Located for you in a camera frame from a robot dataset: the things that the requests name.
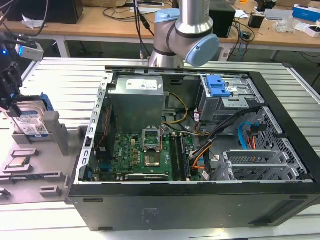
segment aluminum workbench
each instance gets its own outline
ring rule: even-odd
[[[145,66],[146,61],[128,59],[45,58],[33,62],[23,74],[24,95],[46,93],[60,123],[68,129],[88,125],[97,89],[106,65]],[[292,68],[279,63],[211,62],[204,68],[257,71],[296,122],[310,145],[320,156],[320,96]],[[0,120],[0,162],[11,142],[6,120]],[[278,227],[220,228],[91,232],[73,206],[62,202],[0,206],[0,238],[44,239],[82,237],[85,239],[320,239],[320,205],[306,209]]]

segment hard drive label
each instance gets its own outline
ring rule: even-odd
[[[40,121],[37,111],[22,111],[21,116],[15,118],[15,122],[24,134],[30,137],[42,138],[49,134],[45,125]]]

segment ram slot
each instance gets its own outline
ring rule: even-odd
[[[183,136],[177,137],[177,152],[182,180],[185,181],[187,178],[189,178],[190,172]]]
[[[181,181],[179,159],[177,154],[177,138],[170,134],[170,157],[173,181]]]

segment connector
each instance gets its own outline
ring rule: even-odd
[[[265,132],[267,131],[267,125],[266,124],[252,124],[250,127],[250,130],[246,131],[248,137],[256,137],[259,135],[259,132]]]
[[[140,59],[143,60],[145,58],[144,51],[140,51]]]
[[[147,19],[145,18],[145,16],[143,16],[140,11],[139,11],[138,14],[139,14],[140,20],[141,20],[143,26],[145,27],[145,29],[149,30],[150,29],[150,24],[147,21]]]

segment blue box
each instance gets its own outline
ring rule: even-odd
[[[304,19],[311,22],[316,22],[320,19],[320,9],[314,7],[300,7],[298,4],[295,4],[293,7],[294,18]]]

